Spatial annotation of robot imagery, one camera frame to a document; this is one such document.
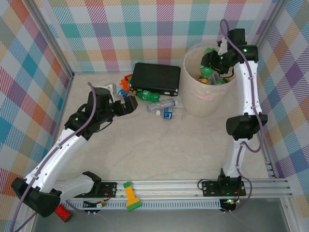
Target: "plastic bottle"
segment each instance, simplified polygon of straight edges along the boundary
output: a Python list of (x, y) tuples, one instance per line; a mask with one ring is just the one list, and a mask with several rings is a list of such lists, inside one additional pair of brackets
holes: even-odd
[(226, 79), (222, 79), (222, 80), (220, 80), (220, 81), (216, 81), (215, 83), (214, 83), (214, 85), (215, 86), (218, 86), (218, 85), (223, 85), (223, 84), (225, 84), (225, 83), (227, 83), (228, 81), (226, 80)]
[(158, 102), (160, 98), (160, 94), (152, 93), (147, 90), (143, 90), (140, 92), (134, 91), (133, 94), (134, 96), (138, 96), (140, 99), (144, 101), (149, 101), (149, 102)]
[(163, 115), (164, 119), (172, 119), (172, 118), (184, 119), (185, 109), (182, 109), (182, 108), (164, 108), (164, 111), (163, 110), (157, 110), (156, 115), (157, 116)]
[(127, 91), (125, 91), (125, 90), (123, 90), (119, 87), (116, 90), (117, 90), (117, 94), (119, 94), (122, 97), (126, 97), (127, 95), (129, 95), (129, 92), (127, 92)]
[(147, 105), (147, 111), (155, 112), (157, 110), (163, 110), (164, 108), (174, 108), (176, 105), (178, 105), (178, 100), (168, 99), (155, 103), (149, 103)]

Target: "clear plastic bottle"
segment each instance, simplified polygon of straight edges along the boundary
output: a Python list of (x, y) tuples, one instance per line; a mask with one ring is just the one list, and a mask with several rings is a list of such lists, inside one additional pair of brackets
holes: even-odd
[(185, 109), (182, 108), (164, 108), (163, 110), (157, 110), (156, 115), (161, 116), (163, 115), (164, 119), (172, 119), (172, 118), (178, 118), (178, 119), (184, 119), (185, 117)]
[(164, 108), (174, 108), (178, 105), (178, 100), (168, 99), (164, 101), (149, 103), (147, 105), (148, 112), (155, 112), (157, 110), (163, 110)]

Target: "plaid wall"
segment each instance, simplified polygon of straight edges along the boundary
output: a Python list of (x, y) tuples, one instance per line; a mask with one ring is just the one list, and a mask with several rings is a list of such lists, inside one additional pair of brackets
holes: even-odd
[(50, 149), (69, 78), (22, 0), (0, 0), (0, 232), (18, 199), (16, 177)]
[(276, 0), (36, 0), (72, 69), (130, 71), (137, 62), (181, 65), (214, 44), (222, 18), (256, 42)]
[(290, 0), (260, 50), (259, 98), (280, 177), (309, 231), (309, 1)]

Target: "black case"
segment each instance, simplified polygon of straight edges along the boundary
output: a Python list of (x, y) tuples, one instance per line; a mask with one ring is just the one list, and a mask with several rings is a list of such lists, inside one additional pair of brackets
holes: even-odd
[(161, 95), (177, 96), (180, 68), (159, 64), (135, 64), (131, 90), (148, 90)]

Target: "beige bin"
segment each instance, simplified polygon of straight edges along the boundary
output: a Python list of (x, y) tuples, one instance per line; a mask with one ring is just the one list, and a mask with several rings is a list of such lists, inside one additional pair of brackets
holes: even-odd
[(200, 63), (206, 47), (190, 49), (184, 57), (180, 74), (180, 92), (184, 108), (195, 116), (209, 116), (220, 106), (224, 96), (236, 80), (224, 85), (211, 86), (200, 83)]

